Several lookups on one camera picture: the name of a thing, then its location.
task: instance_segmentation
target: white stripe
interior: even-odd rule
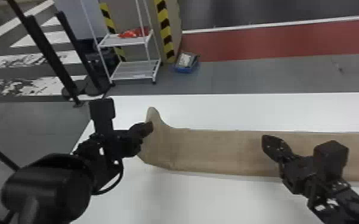
[[[70,42],[70,39],[64,31],[47,32],[45,33],[45,36],[51,44]],[[26,35],[22,39],[14,43],[11,47],[17,48],[21,46],[36,46],[36,44],[29,35]]]
[[[60,21],[57,19],[57,17],[53,16],[51,19],[47,20],[42,26],[56,26],[60,25]]]
[[[72,80],[83,80],[86,75],[71,76]],[[0,97],[18,96],[54,96],[61,95],[63,88],[58,77],[42,77],[39,79],[0,79]]]
[[[25,15],[36,15],[39,12],[47,9],[48,7],[50,7],[51,5],[53,5],[53,0],[47,0],[43,3],[41,3],[40,5],[37,5],[35,7],[33,7],[32,9],[28,10],[25,12]],[[12,30],[13,28],[15,28],[16,26],[18,26],[19,24],[21,24],[20,20],[18,18],[14,18],[8,22],[6,22],[5,24],[0,26],[0,37],[7,33],[8,31]]]
[[[331,23],[331,22],[356,21],[356,20],[359,20],[359,15],[336,17],[336,18],[322,18],[318,20],[292,21],[292,22],[283,22],[283,23],[265,23],[265,24],[244,25],[244,26],[217,27],[211,29],[183,30],[182,33],[183,34],[209,33],[209,32],[222,32],[229,30],[245,30],[245,29],[278,27],[278,26],[296,26],[296,25],[305,25],[305,24],[314,24],[314,23]]]
[[[80,64],[81,60],[75,51],[59,51],[57,52],[63,64]],[[30,67],[46,63],[42,53],[34,54],[17,54],[0,56],[0,69]]]

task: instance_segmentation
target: beige fabric tube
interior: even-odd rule
[[[154,131],[139,157],[148,164],[189,172],[278,176],[277,164],[261,148],[262,135],[284,139],[299,155],[312,155],[316,145],[336,140],[349,148],[344,178],[359,181],[359,133],[254,132],[177,129],[165,124],[151,107],[147,121]]]

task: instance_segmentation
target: hazard stripe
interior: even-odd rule
[[[160,23],[160,35],[164,43],[164,53],[167,62],[173,63],[175,61],[174,43],[172,41],[170,21],[168,17],[167,4],[165,0],[154,0],[157,10],[157,19]]]
[[[101,13],[104,17],[104,22],[107,26],[107,30],[109,30],[110,33],[113,33],[113,34],[116,33],[116,26],[112,20],[111,15],[110,15],[109,7],[107,6],[107,3],[102,2],[99,4],[99,6],[100,6]],[[124,50],[122,49],[122,47],[120,47],[120,46],[114,47],[114,51],[117,54],[117,56],[120,57],[121,61],[126,61],[125,53],[124,53]]]

